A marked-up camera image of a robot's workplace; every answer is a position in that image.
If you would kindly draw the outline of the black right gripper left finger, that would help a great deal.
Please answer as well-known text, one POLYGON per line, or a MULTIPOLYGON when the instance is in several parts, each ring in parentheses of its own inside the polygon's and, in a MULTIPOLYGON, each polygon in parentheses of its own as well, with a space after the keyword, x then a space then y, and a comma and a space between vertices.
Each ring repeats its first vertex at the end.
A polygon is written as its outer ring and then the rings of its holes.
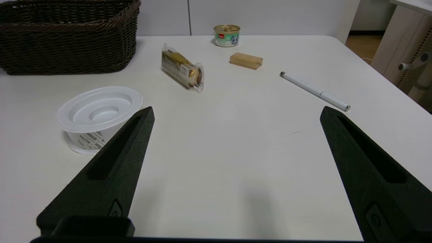
POLYGON ((146 107, 120 128, 37 216, 42 236, 133 234, 128 214, 154 122, 146 107))

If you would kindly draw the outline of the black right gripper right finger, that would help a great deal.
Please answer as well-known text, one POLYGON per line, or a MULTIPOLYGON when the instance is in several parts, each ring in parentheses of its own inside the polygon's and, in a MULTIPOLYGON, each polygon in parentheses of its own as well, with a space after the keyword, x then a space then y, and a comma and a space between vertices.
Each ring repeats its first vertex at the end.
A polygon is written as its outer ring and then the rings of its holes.
POLYGON ((343 113, 325 106, 320 122, 363 240, 430 243, 431 191, 343 113))

